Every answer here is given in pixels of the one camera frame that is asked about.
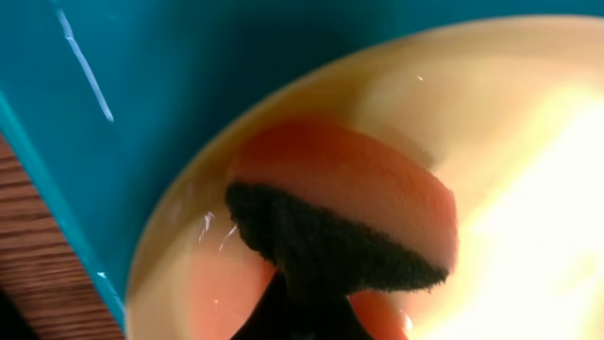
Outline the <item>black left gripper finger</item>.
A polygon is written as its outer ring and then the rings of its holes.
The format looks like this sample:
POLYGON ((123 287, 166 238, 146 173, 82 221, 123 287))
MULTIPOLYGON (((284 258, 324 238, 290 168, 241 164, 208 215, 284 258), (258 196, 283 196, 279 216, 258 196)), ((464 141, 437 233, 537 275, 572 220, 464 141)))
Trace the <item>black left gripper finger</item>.
POLYGON ((302 303, 276 273, 251 315, 231 340, 373 340, 346 297, 302 303))

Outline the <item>pink green sponge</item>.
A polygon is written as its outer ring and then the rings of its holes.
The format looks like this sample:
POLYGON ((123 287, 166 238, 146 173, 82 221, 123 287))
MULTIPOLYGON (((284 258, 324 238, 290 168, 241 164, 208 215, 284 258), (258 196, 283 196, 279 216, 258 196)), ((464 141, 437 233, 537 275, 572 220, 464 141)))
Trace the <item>pink green sponge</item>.
POLYGON ((225 195, 243 241, 311 303, 444 282, 459 247, 455 198, 394 148, 316 120, 245 141, 225 195))

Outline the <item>yellow plate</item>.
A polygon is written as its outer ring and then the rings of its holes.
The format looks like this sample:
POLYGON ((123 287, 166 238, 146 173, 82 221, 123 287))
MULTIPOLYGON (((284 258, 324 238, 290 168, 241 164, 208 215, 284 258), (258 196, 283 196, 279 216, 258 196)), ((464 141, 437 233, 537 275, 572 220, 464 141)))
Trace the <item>yellow plate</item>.
POLYGON ((227 166, 274 122, 315 116, 409 155, 455 195, 460 250, 428 291, 356 298, 378 339, 603 335, 603 22, 510 17, 364 50, 217 135, 151 215, 126 294, 130 339, 227 339, 271 276, 224 202, 227 166))

